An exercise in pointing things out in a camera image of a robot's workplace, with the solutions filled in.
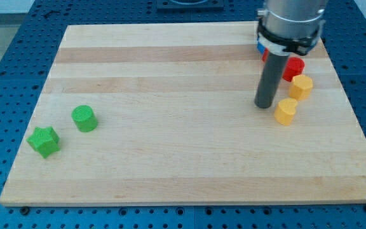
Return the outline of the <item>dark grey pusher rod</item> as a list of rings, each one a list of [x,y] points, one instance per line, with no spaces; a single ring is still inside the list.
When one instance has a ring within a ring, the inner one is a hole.
[[[289,55],[276,55],[268,52],[254,99],[258,108],[271,107],[288,58]]]

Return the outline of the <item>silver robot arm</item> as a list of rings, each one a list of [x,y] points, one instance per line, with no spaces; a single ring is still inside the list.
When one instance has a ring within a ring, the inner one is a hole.
[[[307,55],[320,39],[327,0],[266,0],[259,9],[257,38],[268,55],[254,103],[269,108],[291,53]]]

